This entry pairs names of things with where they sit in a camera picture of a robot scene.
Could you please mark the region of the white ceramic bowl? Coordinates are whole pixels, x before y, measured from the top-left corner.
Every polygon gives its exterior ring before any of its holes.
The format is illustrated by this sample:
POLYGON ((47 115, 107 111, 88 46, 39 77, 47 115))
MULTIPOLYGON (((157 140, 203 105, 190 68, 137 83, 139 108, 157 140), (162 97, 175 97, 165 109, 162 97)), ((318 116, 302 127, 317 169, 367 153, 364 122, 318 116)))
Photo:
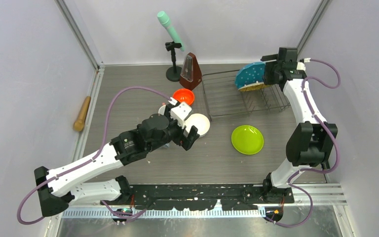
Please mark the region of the white ceramic bowl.
POLYGON ((185 120, 185 126, 184 134, 186 136, 189 135, 192 126, 195 126, 198 129, 197 134, 199 137, 203 137, 210 129, 210 121, 208 117, 203 114, 192 114, 185 120))

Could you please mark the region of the blue polka dot plate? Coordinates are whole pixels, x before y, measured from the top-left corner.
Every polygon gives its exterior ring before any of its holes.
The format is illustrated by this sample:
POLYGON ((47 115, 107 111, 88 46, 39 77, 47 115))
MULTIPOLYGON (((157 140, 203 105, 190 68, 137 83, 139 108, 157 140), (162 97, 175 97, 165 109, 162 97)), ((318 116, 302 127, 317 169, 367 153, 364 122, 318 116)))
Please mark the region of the blue polka dot plate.
POLYGON ((264 82, 264 73, 265 63, 254 62, 244 66, 237 72, 234 83, 238 89, 247 84, 264 82))

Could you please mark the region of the woven bamboo round tray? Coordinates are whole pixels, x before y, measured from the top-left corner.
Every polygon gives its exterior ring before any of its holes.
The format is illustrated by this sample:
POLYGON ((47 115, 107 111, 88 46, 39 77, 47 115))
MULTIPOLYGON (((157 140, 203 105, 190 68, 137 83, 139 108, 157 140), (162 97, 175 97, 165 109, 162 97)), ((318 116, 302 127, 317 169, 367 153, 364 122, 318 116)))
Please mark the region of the woven bamboo round tray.
POLYGON ((244 85, 241 88, 238 88, 238 91, 240 92, 256 91, 256 90, 261 90, 267 87, 270 87, 270 85, 266 85, 263 82, 256 82, 256 83, 244 85))

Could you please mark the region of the lime green plate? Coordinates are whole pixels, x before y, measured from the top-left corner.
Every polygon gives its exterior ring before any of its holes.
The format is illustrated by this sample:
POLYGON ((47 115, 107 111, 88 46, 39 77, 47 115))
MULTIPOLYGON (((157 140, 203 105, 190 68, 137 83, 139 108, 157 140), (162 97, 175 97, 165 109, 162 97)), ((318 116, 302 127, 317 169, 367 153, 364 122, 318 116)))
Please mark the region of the lime green plate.
POLYGON ((241 125, 233 130, 231 143, 241 154, 254 155, 262 150, 265 139, 256 127, 241 125))

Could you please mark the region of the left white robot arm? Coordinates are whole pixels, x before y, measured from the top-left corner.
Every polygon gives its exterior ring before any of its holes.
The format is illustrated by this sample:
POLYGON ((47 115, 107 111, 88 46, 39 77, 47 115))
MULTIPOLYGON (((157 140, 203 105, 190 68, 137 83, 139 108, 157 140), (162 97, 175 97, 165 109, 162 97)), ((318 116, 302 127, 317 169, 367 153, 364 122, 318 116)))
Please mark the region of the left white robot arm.
POLYGON ((210 122, 201 114, 191 115, 183 126, 177 119, 153 114, 136 129, 119 134, 86 157, 56 169, 36 168, 34 176, 39 186, 42 215, 59 214, 75 202, 85 200, 116 200, 119 204, 127 204, 132 192, 124 178, 116 178, 107 184, 88 183, 87 180, 144 159, 148 153, 170 142, 187 151, 195 140, 205 136, 209 128, 210 122))

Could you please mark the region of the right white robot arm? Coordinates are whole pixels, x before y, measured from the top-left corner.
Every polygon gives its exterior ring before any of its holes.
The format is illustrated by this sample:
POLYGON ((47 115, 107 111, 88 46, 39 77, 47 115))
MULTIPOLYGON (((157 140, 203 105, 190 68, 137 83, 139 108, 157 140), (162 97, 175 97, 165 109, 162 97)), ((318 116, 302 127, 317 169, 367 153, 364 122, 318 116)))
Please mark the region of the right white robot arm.
POLYGON ((293 182, 304 172, 326 174, 337 165, 329 167, 329 157, 335 144, 338 128, 328 123, 312 98, 305 64, 311 58, 298 59, 294 47, 281 47, 278 53, 261 58, 265 63, 264 84, 278 85, 288 99, 297 126, 289 138, 282 164, 263 180, 261 197, 267 202, 286 198, 293 182))

